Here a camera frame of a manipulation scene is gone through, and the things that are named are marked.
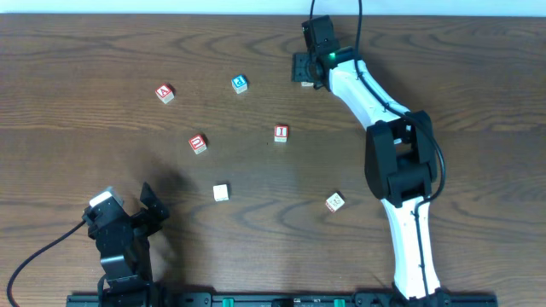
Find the cube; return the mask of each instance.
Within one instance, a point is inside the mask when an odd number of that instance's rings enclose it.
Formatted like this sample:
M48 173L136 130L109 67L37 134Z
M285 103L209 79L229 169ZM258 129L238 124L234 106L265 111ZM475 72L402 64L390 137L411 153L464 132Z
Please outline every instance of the cube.
M275 126L275 142L286 142L288 139L288 126L276 125Z
M212 187L212 192L214 193L214 199L216 201L229 200L227 184Z
M231 85L233 86L233 90L235 90L237 94L240 94L248 89L247 80L243 75L232 78Z
M334 195L330 196L330 198L326 200L326 207L330 209L331 212L338 211L338 209L340 209L344 204L345 201L337 193L334 193Z
M206 143L203 136L197 135L189 139L189 145L194 149L195 154L200 154L206 150Z
M174 98L174 92L168 84L162 84L157 90L155 90L155 94L165 104Z

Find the wood grain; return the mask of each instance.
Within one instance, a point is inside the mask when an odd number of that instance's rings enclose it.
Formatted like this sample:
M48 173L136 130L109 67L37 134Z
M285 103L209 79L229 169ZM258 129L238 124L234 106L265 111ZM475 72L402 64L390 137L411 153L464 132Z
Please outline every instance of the wood grain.
M290 82L305 17L3 15L0 286L113 185L128 211L148 181L171 208L165 281L220 292L389 287L386 215L363 177L365 133L325 90ZM342 45L356 19L334 17ZM387 92L425 109L448 165L431 208L433 255L452 291L501 305L546 296L544 19L367 17L361 50ZM236 95L229 80L247 75ZM154 89L170 82L163 105ZM287 144L273 126L290 125ZM187 141L204 133L196 156ZM229 182L216 203L212 186ZM345 206L324 200L339 190ZM153 238L160 246L161 238ZM84 230L15 283L22 306L63 305L102 275ZM6 305L5 294L0 305Z

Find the wooden table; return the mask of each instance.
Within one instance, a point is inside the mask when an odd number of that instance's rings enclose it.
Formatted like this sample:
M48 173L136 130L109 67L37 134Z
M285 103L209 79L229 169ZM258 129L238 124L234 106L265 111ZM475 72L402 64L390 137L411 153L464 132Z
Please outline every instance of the wooden table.
M303 16L3 15L0 286L114 186L137 210L148 181L170 207L162 246L176 285L219 292L389 287L386 214L363 175L365 133L326 90L290 82ZM334 17L341 45L356 18ZM544 19L366 17L378 82L426 110L448 182L431 208L434 264L452 291L501 305L546 300ZM248 92L230 79L244 73ZM177 89L164 105L163 82ZM273 126L290 125L287 144ZM204 133L195 155L188 139ZM212 186L229 182L231 199ZM346 204L324 205L335 190ZM103 274L81 229L23 270L21 306L60 306ZM0 298L6 304L5 293Z

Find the white wall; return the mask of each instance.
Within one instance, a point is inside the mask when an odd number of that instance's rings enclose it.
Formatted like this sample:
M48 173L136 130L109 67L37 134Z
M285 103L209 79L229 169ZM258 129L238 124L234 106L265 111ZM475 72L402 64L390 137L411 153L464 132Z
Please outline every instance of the white wall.
M0 0L1 13L309 14L311 0ZM357 0L317 0L317 14L356 14ZM365 14L546 16L546 0L363 0Z

